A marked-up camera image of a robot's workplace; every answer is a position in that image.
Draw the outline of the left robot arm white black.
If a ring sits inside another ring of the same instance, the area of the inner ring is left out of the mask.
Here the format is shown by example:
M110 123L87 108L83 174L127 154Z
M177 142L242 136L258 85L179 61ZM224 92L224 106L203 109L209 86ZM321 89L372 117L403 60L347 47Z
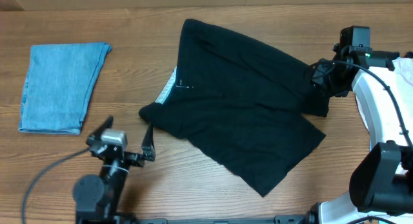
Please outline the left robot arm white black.
M86 144L88 151L103 162L98 175L86 175L74 185L73 198L76 202L76 223L131 223L138 222L133 213L121 213L117 206L129 174L130 167L144 167L146 161L154 161L153 125L149 124L143 142L142 152L126 151L126 132L112 128L113 116L94 132Z

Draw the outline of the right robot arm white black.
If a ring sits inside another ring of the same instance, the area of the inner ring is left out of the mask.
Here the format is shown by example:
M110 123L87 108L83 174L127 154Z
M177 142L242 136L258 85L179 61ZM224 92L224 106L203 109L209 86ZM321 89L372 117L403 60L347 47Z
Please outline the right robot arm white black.
M310 66L312 83L328 95L355 93L370 151L348 191L315 205L307 223L412 223L412 116L388 55L358 50Z

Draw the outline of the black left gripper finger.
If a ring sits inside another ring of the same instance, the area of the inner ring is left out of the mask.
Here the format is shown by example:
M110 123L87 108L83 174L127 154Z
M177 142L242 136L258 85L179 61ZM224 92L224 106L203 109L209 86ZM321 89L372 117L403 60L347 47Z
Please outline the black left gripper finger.
M103 132L108 128L112 128L113 121L114 117L108 116L108 118L103 122L103 124L90 134L90 138L100 140Z
M141 144L141 148L144 152L152 152L154 149L153 130L154 130L153 125L149 123L145 136L143 138L142 144Z

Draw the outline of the black shorts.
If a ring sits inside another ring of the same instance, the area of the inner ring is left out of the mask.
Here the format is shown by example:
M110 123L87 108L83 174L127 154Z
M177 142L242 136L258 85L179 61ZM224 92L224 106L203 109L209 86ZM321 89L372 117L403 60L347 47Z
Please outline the black shorts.
M306 119L325 117L329 104L308 69L251 37L187 19L170 84L139 115L266 196L325 138Z

